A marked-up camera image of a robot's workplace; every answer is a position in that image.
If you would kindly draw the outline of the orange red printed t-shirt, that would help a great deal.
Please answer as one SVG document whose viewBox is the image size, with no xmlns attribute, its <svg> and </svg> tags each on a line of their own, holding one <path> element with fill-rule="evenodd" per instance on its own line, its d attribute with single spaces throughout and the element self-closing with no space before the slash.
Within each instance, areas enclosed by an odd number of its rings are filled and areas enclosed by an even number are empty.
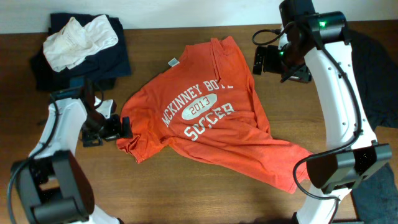
<svg viewBox="0 0 398 224">
<path fill-rule="evenodd" d="M 123 106 L 132 137 L 118 148 L 142 162 L 170 146 L 294 193 L 308 177 L 308 151 L 273 138 L 246 60 L 232 37 L 188 45 L 178 64 L 158 74 Z"/>
</svg>

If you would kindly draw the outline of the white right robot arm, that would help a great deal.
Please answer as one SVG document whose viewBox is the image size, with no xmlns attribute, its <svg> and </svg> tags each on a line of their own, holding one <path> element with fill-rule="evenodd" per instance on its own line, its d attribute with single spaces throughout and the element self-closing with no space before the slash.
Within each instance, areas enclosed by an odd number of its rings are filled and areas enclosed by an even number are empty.
<svg viewBox="0 0 398 224">
<path fill-rule="evenodd" d="M 300 161 L 311 186 L 293 223 L 332 223 L 341 201 L 392 157 L 363 109 L 353 71 L 349 28 L 340 11 L 317 13 L 311 1 L 283 1 L 282 27 L 257 43 L 253 73 L 316 84 L 326 127 L 326 151 Z"/>
</svg>

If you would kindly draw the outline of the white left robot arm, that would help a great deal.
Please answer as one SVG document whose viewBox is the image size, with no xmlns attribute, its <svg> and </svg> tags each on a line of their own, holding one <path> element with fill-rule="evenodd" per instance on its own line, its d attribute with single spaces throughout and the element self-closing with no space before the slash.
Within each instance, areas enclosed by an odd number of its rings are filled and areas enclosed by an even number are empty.
<svg viewBox="0 0 398 224">
<path fill-rule="evenodd" d="M 11 167 L 7 211 L 16 222 L 16 190 L 29 223 L 121 224 L 95 202 L 93 189 L 75 158 L 78 141 L 85 147 L 132 137 L 128 117 L 116 114 L 113 100 L 97 100 L 97 86 L 82 84 L 50 94 L 49 116 L 36 147 Z"/>
</svg>

